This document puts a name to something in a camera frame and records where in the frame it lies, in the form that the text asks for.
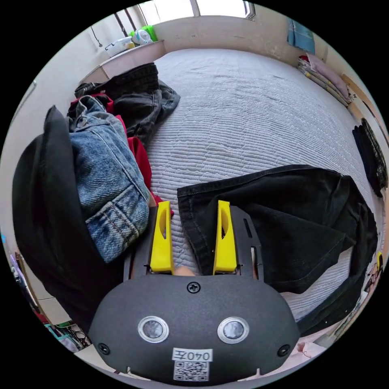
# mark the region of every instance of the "screw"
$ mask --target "screw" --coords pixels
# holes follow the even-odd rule
[[[282,347],[280,347],[280,349],[277,352],[277,355],[279,357],[284,357],[285,355],[288,354],[290,349],[291,349],[291,347],[288,344],[285,344]]]
[[[104,343],[99,343],[97,347],[104,355],[108,355],[110,353],[108,346]]]
[[[189,293],[197,293],[201,289],[200,284],[198,282],[190,282],[186,288]]]

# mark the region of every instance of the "blue towel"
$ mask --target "blue towel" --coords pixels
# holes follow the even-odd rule
[[[289,30],[287,42],[295,47],[300,47],[308,53],[315,54],[315,41],[313,32],[300,23],[288,18]]]

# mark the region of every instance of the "qr code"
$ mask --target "qr code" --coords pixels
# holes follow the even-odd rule
[[[177,381],[208,381],[209,362],[174,363],[174,379]]]

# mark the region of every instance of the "window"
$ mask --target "window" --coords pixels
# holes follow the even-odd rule
[[[152,0],[139,4],[139,8],[146,23],[152,25],[191,16],[255,16],[254,5],[243,0]]]

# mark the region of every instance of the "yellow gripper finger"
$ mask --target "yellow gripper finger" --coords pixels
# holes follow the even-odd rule
[[[215,275],[221,273],[233,273],[237,268],[235,251],[235,238],[232,226],[230,203],[218,202],[218,227],[216,234],[216,248],[214,260]]]
[[[174,274],[170,201],[163,201],[158,204],[150,267],[154,273]]]

